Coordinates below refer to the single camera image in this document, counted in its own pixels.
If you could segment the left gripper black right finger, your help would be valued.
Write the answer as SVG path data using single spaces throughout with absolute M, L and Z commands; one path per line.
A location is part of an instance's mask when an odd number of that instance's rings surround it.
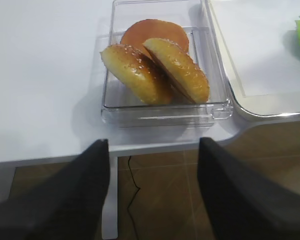
M 208 137 L 199 140 L 197 180 L 217 240 L 300 240 L 300 195 Z

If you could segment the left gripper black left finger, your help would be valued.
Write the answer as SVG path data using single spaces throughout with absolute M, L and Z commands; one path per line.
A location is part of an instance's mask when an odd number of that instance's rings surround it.
M 93 240 L 109 185 L 109 144 L 99 139 L 46 181 L 0 203 L 0 240 Z

